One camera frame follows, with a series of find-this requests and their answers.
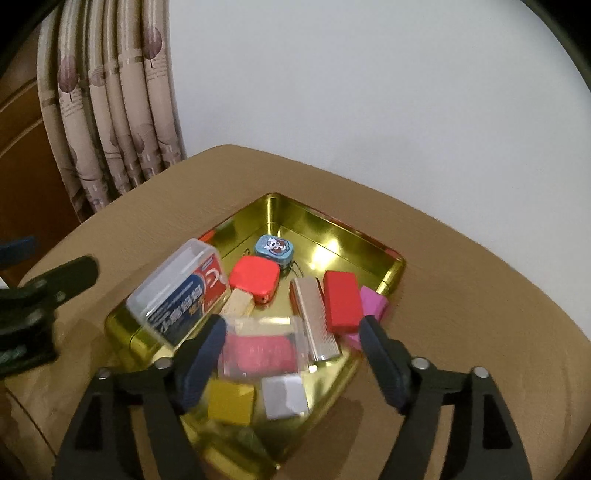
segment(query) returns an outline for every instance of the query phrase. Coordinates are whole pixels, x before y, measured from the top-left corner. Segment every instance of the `yellow cube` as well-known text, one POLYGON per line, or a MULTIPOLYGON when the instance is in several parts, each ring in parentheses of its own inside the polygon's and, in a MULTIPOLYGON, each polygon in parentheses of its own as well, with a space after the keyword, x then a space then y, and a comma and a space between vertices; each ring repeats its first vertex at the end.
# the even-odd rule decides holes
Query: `yellow cube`
POLYGON ((207 418, 248 426, 251 424, 254 400, 254 385, 211 380, 207 418))

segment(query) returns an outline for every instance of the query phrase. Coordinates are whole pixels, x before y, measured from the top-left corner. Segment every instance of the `red case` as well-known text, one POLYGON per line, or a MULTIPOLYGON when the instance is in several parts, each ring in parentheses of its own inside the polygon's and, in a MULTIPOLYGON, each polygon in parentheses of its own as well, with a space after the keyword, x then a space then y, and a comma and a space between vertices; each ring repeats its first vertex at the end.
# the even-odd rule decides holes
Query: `red case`
POLYGON ((363 318, 355 275, 327 270, 324 274, 326 326, 331 333, 355 333, 363 318))
POLYGON ((252 293, 257 303, 267 303, 275 294, 279 273, 279 265, 274 261, 245 255, 230 273, 230 286, 252 293))

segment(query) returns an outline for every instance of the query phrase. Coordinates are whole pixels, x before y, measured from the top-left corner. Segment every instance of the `brown tabletop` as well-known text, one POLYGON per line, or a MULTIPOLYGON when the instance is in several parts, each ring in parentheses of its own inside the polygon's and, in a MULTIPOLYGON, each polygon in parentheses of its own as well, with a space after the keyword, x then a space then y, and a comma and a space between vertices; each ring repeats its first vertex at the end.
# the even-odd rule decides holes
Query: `brown tabletop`
MULTIPOLYGON (((7 386, 59 448, 90 376, 114 361, 106 315, 182 242, 236 210, 279 192, 336 217, 402 253, 408 267, 394 296, 389 334, 438 367, 494 376, 527 452, 535 480, 556 477, 591 423, 591 344, 537 287, 482 246, 375 190, 295 161, 224 146, 163 172, 90 218, 27 275, 84 254, 100 263, 97 285, 59 310, 61 356, 7 386)), ((428 479, 438 478, 449 435, 441 417, 428 479)), ((21 457, 36 457, 48 478, 51 454, 13 408, 21 457)), ((280 479, 377 478, 401 424, 367 365, 308 436, 280 479)))

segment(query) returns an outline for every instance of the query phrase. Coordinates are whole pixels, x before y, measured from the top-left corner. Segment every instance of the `white wall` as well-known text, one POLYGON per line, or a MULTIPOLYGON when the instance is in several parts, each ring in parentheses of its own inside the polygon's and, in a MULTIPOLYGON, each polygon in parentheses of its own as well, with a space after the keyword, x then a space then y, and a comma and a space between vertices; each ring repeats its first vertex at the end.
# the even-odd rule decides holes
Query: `white wall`
POLYGON ((175 0, 170 30, 188 155, 244 145, 388 193, 591 336, 591 95, 519 0, 175 0))

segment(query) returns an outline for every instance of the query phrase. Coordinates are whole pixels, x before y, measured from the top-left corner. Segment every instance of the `clear plastic container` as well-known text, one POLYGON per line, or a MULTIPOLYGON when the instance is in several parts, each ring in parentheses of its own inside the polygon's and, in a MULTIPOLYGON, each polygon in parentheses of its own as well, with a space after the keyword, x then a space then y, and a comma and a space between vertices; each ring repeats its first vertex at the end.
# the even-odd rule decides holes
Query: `clear plastic container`
POLYGON ((296 374, 308 368, 308 344, 299 317, 226 319, 218 373, 234 380, 296 374))
POLYGON ((176 347, 228 295, 218 251, 192 238, 146 278, 126 306, 157 339, 176 347))

